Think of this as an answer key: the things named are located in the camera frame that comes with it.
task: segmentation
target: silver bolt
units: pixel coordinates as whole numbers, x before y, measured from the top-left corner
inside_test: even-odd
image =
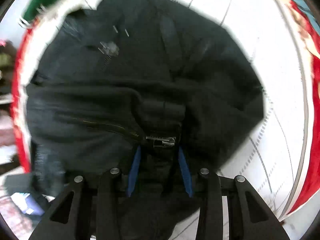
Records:
[[[111,170],[110,170],[110,173],[111,174],[118,174],[120,172],[120,170],[118,169],[118,168],[112,168]]]
[[[203,174],[203,175],[207,175],[207,174],[209,174],[209,170],[207,168],[202,168],[200,170],[200,173]]]
[[[81,181],[83,181],[83,177],[82,177],[82,176],[76,176],[76,177],[75,177],[75,182],[76,182],[76,183],[79,183],[79,182],[81,182]]]
[[[245,181],[244,176],[241,176],[241,175],[237,176],[236,179],[237,179],[237,181],[239,181],[239,182],[244,182],[244,181]]]

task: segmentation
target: wrinkled fabric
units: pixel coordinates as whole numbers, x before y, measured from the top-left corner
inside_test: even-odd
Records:
[[[27,94],[39,190],[55,183],[50,158],[65,182],[83,175],[94,186],[110,168],[128,174],[141,145],[133,197],[120,205],[124,239],[167,239],[199,208],[186,193],[169,193],[184,190],[177,147],[150,147],[148,136],[174,137],[192,174],[214,171],[263,117],[261,84],[227,31],[170,0],[103,0],[96,11],[69,14]],[[151,189],[157,197],[143,200]],[[135,217],[149,215],[143,203],[163,208],[138,228]],[[146,229],[169,215],[156,233]]]

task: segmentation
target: red fabric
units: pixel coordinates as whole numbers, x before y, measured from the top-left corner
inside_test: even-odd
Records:
[[[316,50],[320,53],[320,36],[313,29],[308,17],[302,13],[295,2],[291,1],[292,8],[297,11],[305,19],[305,30],[311,35],[315,44]],[[318,92],[318,83],[320,82],[320,59],[312,55],[314,80],[312,85],[313,105],[315,109],[315,118],[313,123],[313,138],[310,151],[309,168],[306,180],[303,184],[300,195],[291,208],[290,212],[295,211],[303,205],[314,193],[320,188],[320,99]]]
[[[23,58],[25,54],[25,50],[27,48],[27,45],[29,43],[29,40],[33,34],[33,29],[28,29],[23,38],[22,42],[20,44],[20,47],[17,51],[17,56],[16,56],[16,62],[14,66],[14,71],[13,71],[13,76],[12,76],[12,99],[13,102],[11,103],[11,116],[13,118],[13,131],[14,131],[14,136],[15,136],[15,141],[17,145],[17,151],[18,151],[18,156],[19,156],[19,161],[21,166],[23,167],[25,172],[30,172],[30,160],[25,152],[24,148],[24,143],[23,143],[23,133],[21,132],[20,127],[17,125],[17,120],[19,116],[19,109],[21,106],[19,105],[19,85],[20,85],[20,72],[22,69],[22,63],[23,63]]]

